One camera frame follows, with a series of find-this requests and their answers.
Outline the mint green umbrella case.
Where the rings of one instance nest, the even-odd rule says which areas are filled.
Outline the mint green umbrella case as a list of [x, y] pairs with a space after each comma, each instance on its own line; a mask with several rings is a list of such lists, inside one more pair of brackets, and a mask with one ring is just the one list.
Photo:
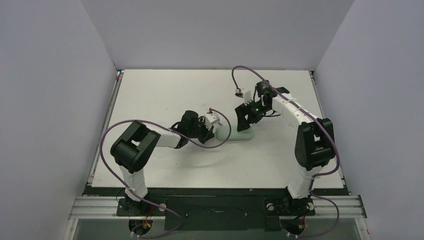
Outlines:
[[243, 131], [237, 131], [237, 126], [220, 125], [216, 128], [215, 138], [218, 141], [250, 141], [254, 138], [252, 128]]

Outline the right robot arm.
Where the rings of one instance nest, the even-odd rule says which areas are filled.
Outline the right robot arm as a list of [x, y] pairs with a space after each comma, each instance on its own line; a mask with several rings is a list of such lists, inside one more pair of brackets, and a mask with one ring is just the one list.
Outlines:
[[335, 150], [328, 137], [333, 137], [333, 124], [328, 118], [320, 119], [302, 109], [285, 87], [272, 89], [263, 81], [258, 82], [254, 100], [249, 90], [235, 89], [235, 96], [243, 103], [235, 108], [237, 131], [242, 132], [258, 123], [267, 112], [274, 111], [296, 131], [294, 155], [299, 174], [287, 186], [292, 199], [303, 199], [310, 194], [314, 179], [335, 158]]

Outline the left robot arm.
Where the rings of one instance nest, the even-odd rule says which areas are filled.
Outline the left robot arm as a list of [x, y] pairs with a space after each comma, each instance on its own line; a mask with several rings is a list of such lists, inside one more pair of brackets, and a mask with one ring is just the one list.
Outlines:
[[181, 120], [170, 129], [149, 128], [138, 120], [132, 121], [110, 149], [122, 171], [123, 181], [129, 187], [125, 191], [128, 198], [141, 202], [148, 194], [144, 167], [156, 148], [180, 149], [189, 139], [197, 139], [204, 144], [215, 137], [214, 126], [219, 122], [220, 117], [214, 112], [200, 116], [192, 110], [185, 111]]

